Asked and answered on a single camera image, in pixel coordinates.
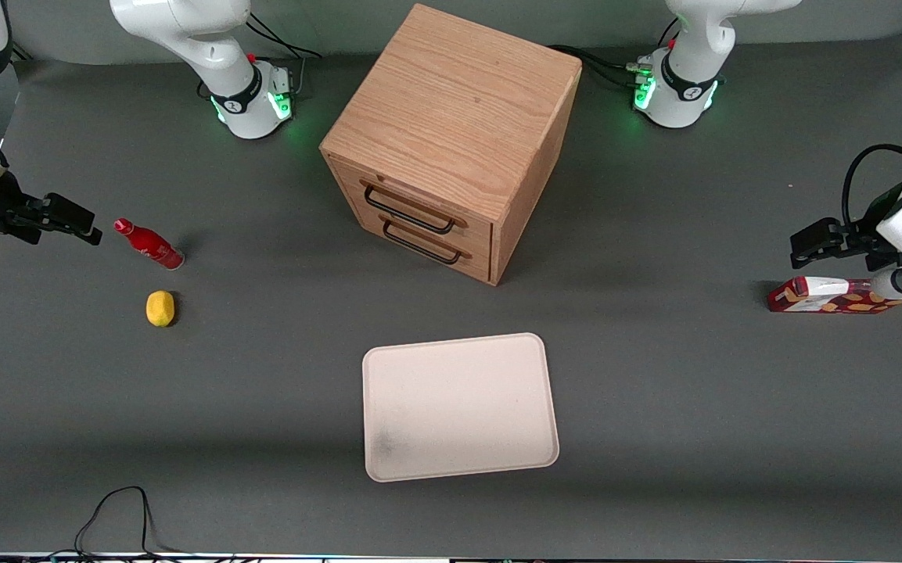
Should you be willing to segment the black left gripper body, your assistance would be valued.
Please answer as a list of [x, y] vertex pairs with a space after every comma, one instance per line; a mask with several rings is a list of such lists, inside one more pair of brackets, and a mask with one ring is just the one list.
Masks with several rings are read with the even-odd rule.
[[[880, 220], [858, 220], [863, 221], [866, 225], [870, 225], [871, 227], [871, 253], [848, 253], [846, 251], [846, 242], [845, 249], [842, 252], [843, 259], [849, 259], [849, 257], [855, 256], [863, 256], [863, 260], [865, 262], [865, 267], [867, 271], [880, 271], [883, 270], [884, 267], [900, 267], [902, 264], [902, 254], [892, 246], [892, 243], [888, 242], [882, 235], [879, 234], [879, 224]], [[843, 225], [845, 229], [846, 235], [846, 226], [850, 224], [849, 221], [845, 222]]]

